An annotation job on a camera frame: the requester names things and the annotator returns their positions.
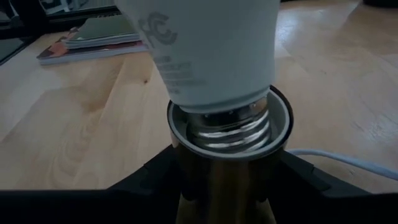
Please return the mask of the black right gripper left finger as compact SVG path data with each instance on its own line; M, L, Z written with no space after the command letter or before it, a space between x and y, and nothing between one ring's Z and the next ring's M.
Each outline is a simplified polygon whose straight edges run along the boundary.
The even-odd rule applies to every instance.
M102 190L0 190L0 224L175 224L180 172L172 146Z

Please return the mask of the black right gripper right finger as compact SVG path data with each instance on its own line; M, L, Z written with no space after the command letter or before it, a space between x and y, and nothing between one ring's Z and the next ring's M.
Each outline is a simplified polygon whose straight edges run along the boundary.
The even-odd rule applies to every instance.
M398 193L372 194L286 151L270 205L277 224L398 224Z

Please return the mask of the green notebook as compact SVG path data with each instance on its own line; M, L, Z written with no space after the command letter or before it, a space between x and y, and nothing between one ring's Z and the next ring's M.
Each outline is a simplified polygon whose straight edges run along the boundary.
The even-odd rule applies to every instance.
M67 49L81 49L140 41L139 34L123 15L89 18L62 39Z
M84 39L79 37L78 33L79 28L72 28L67 35L47 47L37 56L39 63L41 65L69 63L147 50L147 47L134 34Z

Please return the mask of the brushed metal lamp socket base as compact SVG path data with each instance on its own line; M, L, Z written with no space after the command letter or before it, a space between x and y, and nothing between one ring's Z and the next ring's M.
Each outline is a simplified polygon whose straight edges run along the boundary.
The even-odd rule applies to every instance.
M274 86L253 103L220 113L167 107L182 179L179 223L254 224L267 213L271 178L292 132L294 117Z

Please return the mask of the white lightbulb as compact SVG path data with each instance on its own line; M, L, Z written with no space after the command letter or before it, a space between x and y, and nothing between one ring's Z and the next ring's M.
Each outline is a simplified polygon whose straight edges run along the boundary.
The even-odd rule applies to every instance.
M280 0L115 0L148 46L187 139L213 152L266 145Z

